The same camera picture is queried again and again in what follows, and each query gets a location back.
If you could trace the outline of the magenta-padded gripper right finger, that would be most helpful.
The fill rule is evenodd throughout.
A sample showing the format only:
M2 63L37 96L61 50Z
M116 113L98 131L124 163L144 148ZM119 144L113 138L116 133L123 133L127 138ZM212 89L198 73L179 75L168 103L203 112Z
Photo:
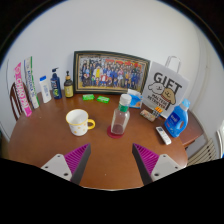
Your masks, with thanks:
M158 155L139 144L133 144L132 153L144 185L181 170L181 167L167 154Z

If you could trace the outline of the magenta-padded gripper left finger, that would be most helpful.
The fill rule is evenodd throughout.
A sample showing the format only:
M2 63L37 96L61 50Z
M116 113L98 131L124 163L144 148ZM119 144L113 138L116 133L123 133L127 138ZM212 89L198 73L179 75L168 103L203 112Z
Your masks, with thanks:
M66 155L56 154L42 169L79 185L90 154L91 145L85 144Z

